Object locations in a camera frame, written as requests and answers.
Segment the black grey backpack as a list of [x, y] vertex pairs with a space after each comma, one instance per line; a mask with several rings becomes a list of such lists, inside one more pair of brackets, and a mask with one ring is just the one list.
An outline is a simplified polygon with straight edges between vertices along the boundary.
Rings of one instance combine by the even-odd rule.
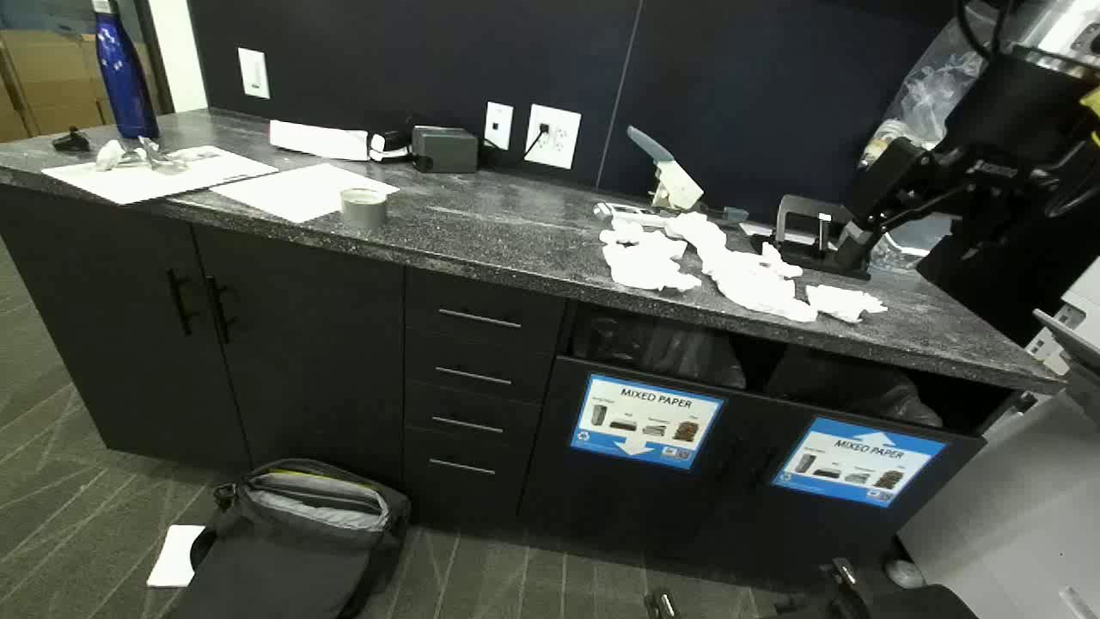
[[171, 619], [359, 619], [400, 565], [409, 513], [400, 487], [309, 457], [227, 478]]

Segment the white long box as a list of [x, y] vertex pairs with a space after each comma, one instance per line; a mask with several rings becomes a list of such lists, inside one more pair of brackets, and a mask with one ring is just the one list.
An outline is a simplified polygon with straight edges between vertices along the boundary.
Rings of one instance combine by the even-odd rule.
[[367, 160], [371, 158], [371, 133], [367, 131], [270, 119], [267, 142], [274, 149], [302, 152], [302, 156], [315, 156], [315, 158], [337, 158], [337, 160]]

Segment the grey tape roll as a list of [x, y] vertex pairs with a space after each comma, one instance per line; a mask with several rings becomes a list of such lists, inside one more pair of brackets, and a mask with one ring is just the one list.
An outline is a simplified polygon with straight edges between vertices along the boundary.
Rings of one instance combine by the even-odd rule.
[[339, 192], [343, 212], [347, 216], [371, 216], [382, 221], [386, 216], [386, 203], [390, 196], [367, 187], [349, 187]]

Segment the white paper on floor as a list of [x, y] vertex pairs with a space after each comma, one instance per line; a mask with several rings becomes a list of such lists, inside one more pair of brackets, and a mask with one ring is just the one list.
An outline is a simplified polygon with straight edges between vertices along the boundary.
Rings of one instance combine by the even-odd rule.
[[186, 588], [196, 575], [192, 545], [202, 536], [196, 524], [180, 524], [164, 531], [163, 549], [148, 571], [148, 588]]

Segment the white light switch plate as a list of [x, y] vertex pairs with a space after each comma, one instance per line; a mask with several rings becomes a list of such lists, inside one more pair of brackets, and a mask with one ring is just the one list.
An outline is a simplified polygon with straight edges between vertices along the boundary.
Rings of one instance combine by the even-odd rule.
[[238, 50], [238, 67], [242, 67], [242, 88], [250, 98], [267, 98], [270, 86], [267, 86], [267, 62], [259, 49], [242, 49]]

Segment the left bin black liner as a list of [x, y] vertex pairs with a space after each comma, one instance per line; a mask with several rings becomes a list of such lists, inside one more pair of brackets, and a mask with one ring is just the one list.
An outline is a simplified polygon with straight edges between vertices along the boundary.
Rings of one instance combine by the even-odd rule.
[[747, 385], [747, 370], [725, 335], [631, 313], [581, 316], [571, 335], [571, 355], [725, 387]]

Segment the crumpled foil wrapper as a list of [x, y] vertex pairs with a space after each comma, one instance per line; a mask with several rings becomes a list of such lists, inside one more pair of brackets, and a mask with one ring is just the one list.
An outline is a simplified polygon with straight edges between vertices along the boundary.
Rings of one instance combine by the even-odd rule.
[[137, 137], [137, 142], [112, 137], [93, 156], [93, 160], [103, 173], [127, 169], [127, 166], [164, 169], [170, 156], [152, 137]]

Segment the white paper sheet right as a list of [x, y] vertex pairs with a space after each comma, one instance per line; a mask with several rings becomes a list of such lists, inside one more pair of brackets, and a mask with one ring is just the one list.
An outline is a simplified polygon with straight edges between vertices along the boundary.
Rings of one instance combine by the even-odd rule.
[[392, 196], [390, 183], [347, 173], [337, 166], [305, 166], [274, 175], [259, 175], [230, 187], [218, 187], [218, 196], [254, 205], [288, 222], [305, 222], [328, 212], [339, 212], [339, 192], [349, 187], [367, 187]]

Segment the white paper sheet left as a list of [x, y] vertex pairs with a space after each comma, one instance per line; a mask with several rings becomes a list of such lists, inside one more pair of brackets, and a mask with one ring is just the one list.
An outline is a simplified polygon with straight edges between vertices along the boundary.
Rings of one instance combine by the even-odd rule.
[[196, 192], [238, 179], [270, 175], [270, 166], [199, 143], [199, 149], [180, 149], [164, 152], [164, 169], [148, 166], [127, 166], [103, 173], [93, 158], [78, 166], [53, 166], [49, 179], [58, 179], [73, 188], [93, 192], [117, 205], [135, 205], [163, 196]]

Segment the white paper sheet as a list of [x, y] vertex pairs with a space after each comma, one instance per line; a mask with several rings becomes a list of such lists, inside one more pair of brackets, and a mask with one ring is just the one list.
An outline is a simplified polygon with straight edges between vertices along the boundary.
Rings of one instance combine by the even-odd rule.
[[328, 212], [339, 212], [339, 192], [349, 187], [367, 187], [392, 196], [390, 183], [347, 173], [337, 166], [305, 166], [274, 175], [259, 175], [230, 187], [218, 187], [218, 196], [254, 205], [288, 222], [305, 222]]
[[270, 175], [270, 166], [199, 143], [199, 149], [180, 149], [164, 152], [164, 169], [148, 166], [127, 166], [103, 173], [93, 158], [78, 166], [53, 166], [49, 179], [58, 179], [73, 188], [93, 192], [117, 205], [135, 205], [163, 196], [196, 192], [238, 179]]

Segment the white wall outlet plate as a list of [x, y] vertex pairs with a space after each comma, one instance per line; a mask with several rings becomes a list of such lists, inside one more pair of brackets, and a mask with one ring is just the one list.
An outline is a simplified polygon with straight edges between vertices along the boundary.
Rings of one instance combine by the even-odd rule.
[[526, 160], [545, 169], [571, 169], [581, 137], [581, 113], [561, 106], [529, 106], [529, 131], [526, 131]]

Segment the small white switch plate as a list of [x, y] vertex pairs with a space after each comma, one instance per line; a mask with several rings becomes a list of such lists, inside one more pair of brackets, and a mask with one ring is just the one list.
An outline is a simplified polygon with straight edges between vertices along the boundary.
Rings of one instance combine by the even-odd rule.
[[511, 106], [509, 104], [486, 104], [486, 142], [500, 152], [511, 143]]

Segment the right mixed paper sign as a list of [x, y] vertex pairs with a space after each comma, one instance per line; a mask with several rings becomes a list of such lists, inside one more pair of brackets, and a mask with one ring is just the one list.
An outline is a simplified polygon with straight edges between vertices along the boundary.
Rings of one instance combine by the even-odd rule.
[[818, 415], [775, 476], [778, 487], [889, 510], [941, 439]]

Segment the black cabinet with drawers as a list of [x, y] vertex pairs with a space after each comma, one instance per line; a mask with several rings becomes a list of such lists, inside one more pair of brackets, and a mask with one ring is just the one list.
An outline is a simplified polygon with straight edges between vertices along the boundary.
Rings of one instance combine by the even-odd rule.
[[[1000, 400], [736, 335], [744, 387], [584, 362], [579, 320], [615, 308], [45, 188], [0, 192], [0, 222], [107, 448], [206, 472], [315, 457], [406, 487], [432, 525], [794, 581], [886, 549]], [[693, 469], [574, 451], [596, 370], [721, 395]], [[778, 487], [818, 415], [946, 451], [889, 510]]]

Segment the black power adapter box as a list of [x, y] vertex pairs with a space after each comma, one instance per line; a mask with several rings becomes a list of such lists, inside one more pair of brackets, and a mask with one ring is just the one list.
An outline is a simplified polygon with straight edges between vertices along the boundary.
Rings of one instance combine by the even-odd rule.
[[423, 173], [474, 173], [478, 137], [459, 127], [415, 124], [414, 158]]

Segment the left mixed paper sign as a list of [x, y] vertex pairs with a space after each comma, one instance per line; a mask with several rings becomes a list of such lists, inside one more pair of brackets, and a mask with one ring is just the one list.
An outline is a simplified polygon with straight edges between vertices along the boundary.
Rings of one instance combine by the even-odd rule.
[[691, 472], [725, 400], [596, 370], [571, 448], [618, 461]]

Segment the mixed paper sign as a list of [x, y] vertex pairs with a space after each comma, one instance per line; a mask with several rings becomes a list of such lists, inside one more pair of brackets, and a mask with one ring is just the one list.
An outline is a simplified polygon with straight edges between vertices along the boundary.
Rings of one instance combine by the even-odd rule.
[[571, 448], [618, 461], [691, 472], [725, 400], [596, 370]]
[[778, 487], [889, 510], [941, 439], [818, 415], [775, 476]]

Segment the blue water bottle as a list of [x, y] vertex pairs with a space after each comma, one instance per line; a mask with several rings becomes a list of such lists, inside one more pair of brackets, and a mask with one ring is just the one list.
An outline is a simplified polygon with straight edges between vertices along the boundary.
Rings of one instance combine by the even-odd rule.
[[137, 49], [125, 31], [112, 0], [88, 0], [93, 31], [95, 31], [95, 64], [103, 88], [109, 95], [109, 111], [125, 142], [156, 142], [159, 124], [148, 95], [148, 84], [141, 71]]

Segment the black hole punch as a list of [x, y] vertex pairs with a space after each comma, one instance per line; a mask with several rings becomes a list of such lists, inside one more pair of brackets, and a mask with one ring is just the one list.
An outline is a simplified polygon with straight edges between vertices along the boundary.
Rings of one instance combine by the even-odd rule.
[[788, 192], [775, 208], [775, 245], [803, 269], [864, 277], [877, 235], [843, 203]]

